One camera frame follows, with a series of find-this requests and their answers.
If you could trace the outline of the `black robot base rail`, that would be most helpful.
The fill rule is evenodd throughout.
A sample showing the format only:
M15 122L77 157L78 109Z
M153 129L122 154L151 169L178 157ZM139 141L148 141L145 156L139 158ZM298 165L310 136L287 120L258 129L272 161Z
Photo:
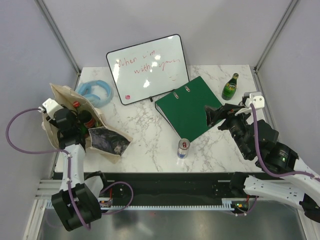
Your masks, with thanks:
M100 194L111 197L115 206L129 204L145 207L212 206L221 205L223 199L246 198L241 190L231 190L244 184L244 178L253 176L272 180L262 172L213 172L213 173L110 173L104 172L106 187L116 185Z

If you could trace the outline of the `beige canvas tote bag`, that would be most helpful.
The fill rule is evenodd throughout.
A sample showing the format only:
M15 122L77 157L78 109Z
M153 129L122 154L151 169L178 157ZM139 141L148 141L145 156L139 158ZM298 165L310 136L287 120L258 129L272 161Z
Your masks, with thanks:
M101 127L93 127L88 129L88 136L85 137L85 151L98 153L108 158L110 162L117 162L132 141L128 135L123 134L114 127L106 123L105 115L96 107L94 107L86 98L76 93L68 86L50 84L54 98L58 104L73 110L73 102L78 101L81 104L81 110L89 111L96 121L102 123ZM42 114L43 129L45 130L51 145L59 148L57 137L58 127L55 119L48 116L47 113Z

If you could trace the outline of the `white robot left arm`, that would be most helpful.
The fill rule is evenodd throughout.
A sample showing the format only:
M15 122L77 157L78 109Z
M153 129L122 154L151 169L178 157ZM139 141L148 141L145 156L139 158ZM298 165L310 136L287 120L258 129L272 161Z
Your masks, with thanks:
M85 179L86 139L76 114L63 107L53 117L58 129L58 149L64 153L64 170L59 191L52 195L51 203L67 231L80 227L90 230L91 223L102 217L98 196L106 196L110 185L99 173Z

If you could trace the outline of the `cola bottle red cap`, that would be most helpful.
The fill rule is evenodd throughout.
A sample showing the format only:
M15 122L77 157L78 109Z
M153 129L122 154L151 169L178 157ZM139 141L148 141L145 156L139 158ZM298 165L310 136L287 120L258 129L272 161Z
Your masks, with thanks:
M81 110L81 104L78 101L73 102L73 107L76 109L78 120L87 129L94 128L96 126L96 120L88 110Z

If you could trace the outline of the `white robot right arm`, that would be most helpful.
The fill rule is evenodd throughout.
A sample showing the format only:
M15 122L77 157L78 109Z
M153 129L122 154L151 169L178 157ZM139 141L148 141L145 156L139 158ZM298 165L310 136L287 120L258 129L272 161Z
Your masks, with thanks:
M320 176L299 155L278 141L278 131L257 119L257 107L225 104L219 108L205 106L206 123L218 122L220 131L228 130L245 160L257 158L255 165L274 178L286 180L294 188L268 184L241 172L234 173L229 191L235 197L243 194L271 198L291 205L312 221L320 221Z

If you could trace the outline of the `green Perrier bottle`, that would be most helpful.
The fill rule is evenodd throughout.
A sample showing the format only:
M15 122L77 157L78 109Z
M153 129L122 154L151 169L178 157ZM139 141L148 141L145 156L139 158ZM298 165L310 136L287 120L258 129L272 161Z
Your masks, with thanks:
M102 123L101 123L100 121L96 120L96 121L95 121L95 127L96 127L96 128L99 128L99 127L101 127L101 126L102 126Z
M82 123L79 125L79 128L80 128L81 134L87 138L89 135L88 128Z
M238 80L239 74L238 73L234 73L232 78L224 85L222 93L221 93L221 97L228 101L231 100L237 90L237 80Z

